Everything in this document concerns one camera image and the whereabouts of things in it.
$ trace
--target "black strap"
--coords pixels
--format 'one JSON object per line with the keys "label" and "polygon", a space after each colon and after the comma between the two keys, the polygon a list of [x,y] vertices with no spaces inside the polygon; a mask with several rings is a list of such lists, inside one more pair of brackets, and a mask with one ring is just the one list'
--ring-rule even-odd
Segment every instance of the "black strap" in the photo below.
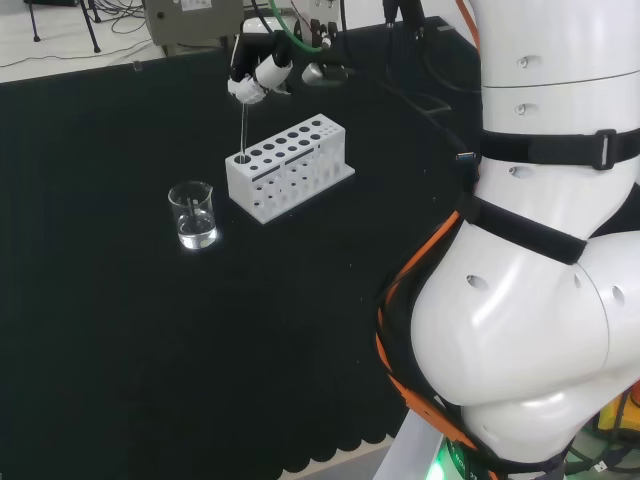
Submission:
{"label": "black strap", "polygon": [[618,162],[640,155],[640,129],[595,135],[482,134],[482,155],[494,160],[540,165],[585,165],[609,170]]}
{"label": "black strap", "polygon": [[587,246],[584,240],[529,220],[473,195],[463,194],[456,210],[467,222],[489,233],[567,265],[576,263]]}
{"label": "black strap", "polygon": [[462,450],[464,451],[465,458],[469,458],[472,463],[477,465],[482,465],[483,468],[494,472],[498,475],[502,474],[517,474],[517,473],[534,473],[534,472],[555,472],[557,470],[563,470],[563,464],[569,450],[571,449],[571,445],[573,444],[573,440],[569,445],[565,447],[565,449],[559,454],[551,457],[549,460],[544,462],[536,462],[536,463],[520,463],[513,462],[511,460],[504,460],[502,458],[494,458],[490,457],[478,450],[473,450],[468,448],[466,445],[458,444]]}

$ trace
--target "white robot body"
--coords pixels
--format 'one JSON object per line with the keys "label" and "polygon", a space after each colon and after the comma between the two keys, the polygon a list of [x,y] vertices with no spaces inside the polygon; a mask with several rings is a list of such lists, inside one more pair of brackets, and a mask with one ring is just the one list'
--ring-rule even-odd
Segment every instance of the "white robot body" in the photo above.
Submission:
{"label": "white robot body", "polygon": [[[486,130],[640,128],[640,2],[472,4]],[[587,240],[638,179],[640,158],[605,171],[484,158],[475,194]],[[414,306],[418,365],[496,454],[547,460],[640,378],[638,272],[640,232],[589,240],[569,266],[465,222]]]}

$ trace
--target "green cable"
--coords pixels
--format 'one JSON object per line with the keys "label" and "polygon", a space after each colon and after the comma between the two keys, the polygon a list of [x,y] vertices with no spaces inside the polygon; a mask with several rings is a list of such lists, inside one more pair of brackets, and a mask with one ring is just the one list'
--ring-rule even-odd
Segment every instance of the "green cable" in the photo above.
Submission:
{"label": "green cable", "polygon": [[299,46],[305,52],[318,53],[318,52],[322,51],[322,48],[320,48],[320,47],[310,47],[309,45],[306,45],[304,42],[301,42],[300,40],[298,40],[298,37],[296,37],[293,33],[291,33],[291,31],[287,27],[287,24],[284,23],[284,20],[280,16],[280,12],[276,8],[275,0],[269,0],[269,6],[271,7],[271,10],[273,11],[273,16],[276,17],[276,20],[278,20],[278,23],[282,27],[282,30],[284,31],[284,33],[287,34],[287,37],[289,37],[293,43],[295,43],[297,46]]}

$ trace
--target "hole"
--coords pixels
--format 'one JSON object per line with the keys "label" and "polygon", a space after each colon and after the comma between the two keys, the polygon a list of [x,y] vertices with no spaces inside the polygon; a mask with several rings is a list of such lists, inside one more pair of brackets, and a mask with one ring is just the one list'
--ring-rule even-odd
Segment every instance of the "hole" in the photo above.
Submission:
{"label": "hole", "polygon": [[529,178],[534,171],[529,167],[511,167],[509,173],[516,178]]}
{"label": "hole", "polygon": [[619,287],[613,287],[611,291],[613,292],[613,298],[616,303],[621,307],[624,307],[624,293],[622,293],[622,290],[620,290]]}
{"label": "hole", "polygon": [[489,285],[484,281],[484,279],[476,277],[475,275],[467,275],[467,282],[473,288],[477,288],[479,290],[486,290],[489,288]]}

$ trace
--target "test tube rack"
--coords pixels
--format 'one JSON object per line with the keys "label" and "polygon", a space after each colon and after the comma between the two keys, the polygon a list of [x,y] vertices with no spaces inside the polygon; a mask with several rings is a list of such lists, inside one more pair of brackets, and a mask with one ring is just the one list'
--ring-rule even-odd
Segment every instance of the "test tube rack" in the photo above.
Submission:
{"label": "test tube rack", "polygon": [[316,115],[225,160],[229,197],[265,224],[355,170],[345,163],[346,131]]}

